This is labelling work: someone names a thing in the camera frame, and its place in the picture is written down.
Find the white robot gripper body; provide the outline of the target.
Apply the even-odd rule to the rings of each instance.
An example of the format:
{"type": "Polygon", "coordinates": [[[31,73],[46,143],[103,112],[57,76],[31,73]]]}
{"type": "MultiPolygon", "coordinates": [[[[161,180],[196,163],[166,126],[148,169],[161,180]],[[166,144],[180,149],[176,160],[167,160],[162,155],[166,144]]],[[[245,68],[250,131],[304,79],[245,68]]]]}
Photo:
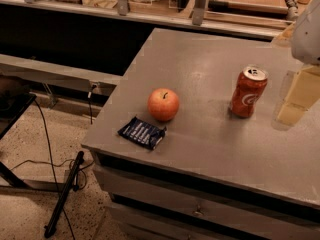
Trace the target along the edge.
{"type": "Polygon", "coordinates": [[[312,0],[296,20],[291,52],[305,64],[320,64],[320,0],[312,0]]]}

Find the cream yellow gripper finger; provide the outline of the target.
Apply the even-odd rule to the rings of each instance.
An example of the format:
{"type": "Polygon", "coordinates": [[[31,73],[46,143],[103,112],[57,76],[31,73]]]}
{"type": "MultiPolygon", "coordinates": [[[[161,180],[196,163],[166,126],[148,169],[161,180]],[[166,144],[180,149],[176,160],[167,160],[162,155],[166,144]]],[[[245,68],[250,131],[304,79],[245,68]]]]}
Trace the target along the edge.
{"type": "Polygon", "coordinates": [[[293,126],[320,99],[320,66],[304,65],[293,76],[276,119],[293,126]]]}

